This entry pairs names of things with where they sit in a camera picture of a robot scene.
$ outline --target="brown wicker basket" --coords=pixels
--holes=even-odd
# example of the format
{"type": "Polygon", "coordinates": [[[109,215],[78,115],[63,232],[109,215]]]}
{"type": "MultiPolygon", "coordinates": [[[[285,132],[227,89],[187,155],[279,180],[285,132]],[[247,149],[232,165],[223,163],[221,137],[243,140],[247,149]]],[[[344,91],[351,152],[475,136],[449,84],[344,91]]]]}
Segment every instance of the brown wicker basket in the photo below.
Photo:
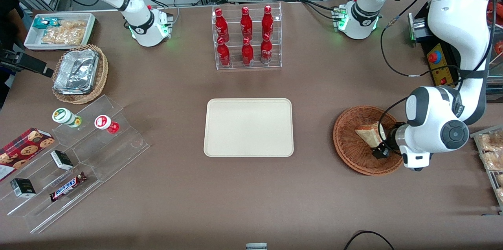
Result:
{"type": "MultiPolygon", "coordinates": [[[[352,169],[364,175],[388,175],[401,166],[402,157],[395,153],[385,159],[377,159],[363,139],[354,131],[358,126],[372,124],[384,113],[378,107],[359,105],[345,110],[334,125],[334,145],[338,155],[352,169]]],[[[382,120],[384,129],[393,128],[397,120],[386,114],[382,120]]]]}
{"type": "MultiPolygon", "coordinates": [[[[103,54],[99,47],[94,46],[93,44],[86,44],[85,46],[78,46],[75,49],[71,49],[70,51],[83,51],[83,50],[93,50],[99,53],[99,61],[98,68],[96,71],[95,85],[91,93],[87,95],[63,95],[59,94],[54,89],[52,93],[58,98],[60,101],[64,101],[66,103],[73,103],[74,105],[82,105],[83,103],[89,103],[95,98],[99,97],[106,83],[106,75],[108,74],[108,61],[106,60],[106,56],[103,54]]],[[[58,64],[56,65],[56,69],[54,70],[54,74],[52,74],[52,81],[54,82],[58,76],[59,67],[61,66],[61,62],[63,61],[63,56],[59,59],[58,64]]]]}

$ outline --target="person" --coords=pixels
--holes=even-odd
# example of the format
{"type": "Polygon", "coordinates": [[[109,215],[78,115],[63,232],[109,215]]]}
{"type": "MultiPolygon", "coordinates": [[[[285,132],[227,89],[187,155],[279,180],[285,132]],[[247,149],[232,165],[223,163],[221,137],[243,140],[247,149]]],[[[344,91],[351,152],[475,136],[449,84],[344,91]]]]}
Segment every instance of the person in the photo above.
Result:
{"type": "MultiPolygon", "coordinates": [[[[1,49],[13,50],[14,44],[22,46],[28,34],[23,23],[24,15],[18,0],[0,0],[1,49]]],[[[13,74],[10,70],[0,66],[0,108],[7,98],[13,74]]]]}

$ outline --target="acrylic display stand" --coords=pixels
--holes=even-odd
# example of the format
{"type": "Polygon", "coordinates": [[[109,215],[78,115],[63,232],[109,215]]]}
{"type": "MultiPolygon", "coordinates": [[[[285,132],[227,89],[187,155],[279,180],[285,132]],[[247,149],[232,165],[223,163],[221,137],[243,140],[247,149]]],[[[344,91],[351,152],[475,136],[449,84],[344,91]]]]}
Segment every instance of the acrylic display stand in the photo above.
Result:
{"type": "Polygon", "coordinates": [[[241,47],[243,46],[243,35],[241,34],[241,8],[236,8],[234,5],[219,5],[213,7],[212,10],[212,28],[213,28],[213,46],[215,48],[215,62],[218,70],[220,69],[270,69],[282,66],[282,32],[281,32],[281,4],[280,3],[257,3],[246,5],[250,11],[250,17],[253,21],[253,39],[251,45],[253,47],[254,63],[251,67],[243,65],[241,58],[241,47]],[[269,64],[260,62],[260,44],[262,43],[262,17],[264,16],[264,6],[272,7],[273,15],[273,35],[271,43],[273,44],[272,60],[269,64]],[[227,46],[230,52],[230,67],[223,67],[219,61],[217,53],[217,31],[215,27],[215,9],[221,8],[223,17],[227,20],[229,28],[229,42],[227,46]]]}
{"type": "MultiPolygon", "coordinates": [[[[478,155],[480,156],[480,160],[482,160],[482,162],[484,162],[484,159],[482,156],[484,151],[482,150],[482,145],[481,145],[481,143],[479,143],[477,136],[482,135],[482,134],[488,134],[490,132],[503,132],[503,126],[502,125],[493,126],[491,128],[470,134],[470,137],[475,140],[475,144],[478,149],[478,155]]],[[[503,171],[490,171],[489,169],[485,168],[485,172],[487,173],[487,176],[489,177],[489,181],[491,182],[491,186],[492,186],[492,189],[494,190],[494,194],[496,194],[496,189],[503,188],[503,186],[500,186],[498,181],[496,180],[496,177],[498,175],[503,175],[503,171]]],[[[498,214],[503,216],[503,201],[501,199],[499,199],[497,197],[497,195],[496,195],[496,200],[498,201],[498,204],[499,204],[498,214]]]]}
{"type": "Polygon", "coordinates": [[[59,144],[52,144],[0,183],[0,200],[7,214],[24,217],[30,232],[39,233],[149,148],[140,133],[129,125],[121,110],[120,105],[103,95],[76,113],[83,120],[79,127],[60,125],[54,129],[53,135],[59,144]],[[110,134],[94,126],[95,118],[101,114],[119,123],[117,133],[110,134]],[[58,168],[50,155],[54,150],[64,151],[74,167],[69,171],[58,168]],[[51,202],[49,194],[82,171],[87,180],[59,200],[51,202]],[[36,196],[16,197],[10,184],[14,178],[29,179],[36,196]]]}

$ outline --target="table surface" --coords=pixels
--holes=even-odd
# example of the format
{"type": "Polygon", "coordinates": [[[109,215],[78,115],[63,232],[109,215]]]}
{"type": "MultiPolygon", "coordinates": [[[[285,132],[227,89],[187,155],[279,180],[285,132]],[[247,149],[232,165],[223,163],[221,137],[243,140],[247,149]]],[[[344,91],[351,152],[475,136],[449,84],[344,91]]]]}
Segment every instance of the table surface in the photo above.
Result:
{"type": "MultiPolygon", "coordinates": [[[[384,23],[411,0],[388,2],[380,27],[365,40],[334,33],[328,19],[301,3],[282,3],[283,67],[218,72],[211,7],[183,8],[173,37],[143,48],[122,27],[119,12],[95,12],[91,40],[108,58],[103,93],[151,148],[41,234],[21,217],[0,219],[6,249],[342,249],[358,230],[383,234],[397,249],[498,249],[503,217],[472,140],[433,156],[420,173],[404,167],[383,177],[356,173],[332,142],[337,116],[354,105],[386,108],[429,75],[406,78],[385,66],[384,23]],[[292,102],[295,152],[288,158],[210,158],[203,153],[206,105],[212,98],[284,97],[292,102]]],[[[422,3],[411,9],[417,12],[422,3]]],[[[427,69],[408,38],[406,17],[386,31],[390,62],[410,74],[427,69]]],[[[61,52],[29,52],[54,68],[61,52]]],[[[0,144],[29,127],[50,131],[64,105],[50,78],[19,73],[0,112],[0,144]]],[[[404,107],[391,111],[404,119],[404,107]]],[[[488,105],[472,132],[501,124],[488,105]]],[[[351,249],[386,249],[365,234],[351,249]]]]}

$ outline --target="white plastic tray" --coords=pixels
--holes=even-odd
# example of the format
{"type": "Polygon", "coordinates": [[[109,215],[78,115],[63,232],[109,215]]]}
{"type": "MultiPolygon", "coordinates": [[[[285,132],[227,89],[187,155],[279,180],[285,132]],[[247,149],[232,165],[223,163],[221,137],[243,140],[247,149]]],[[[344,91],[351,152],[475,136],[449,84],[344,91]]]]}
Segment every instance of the white plastic tray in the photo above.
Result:
{"type": "Polygon", "coordinates": [[[212,99],[206,110],[208,157],[289,157],[292,103],[286,98],[212,99]]]}
{"type": "MultiPolygon", "coordinates": [[[[88,22],[86,26],[86,31],[84,32],[84,37],[82,38],[81,45],[87,44],[89,41],[89,38],[91,36],[91,33],[93,32],[93,26],[95,23],[96,18],[94,17],[93,14],[90,13],[47,13],[47,14],[37,14],[34,18],[33,21],[35,21],[35,18],[37,17],[56,17],[60,19],[67,19],[67,20],[85,20],[88,22]]],[[[38,50],[38,51],[54,51],[54,50],[68,50],[68,49],[73,49],[76,48],[77,46],[72,46],[68,44],[43,44],[42,43],[42,37],[44,36],[45,29],[38,29],[33,27],[33,22],[32,26],[30,27],[30,30],[28,31],[28,35],[26,36],[25,39],[25,47],[31,50],[38,50]]]]}

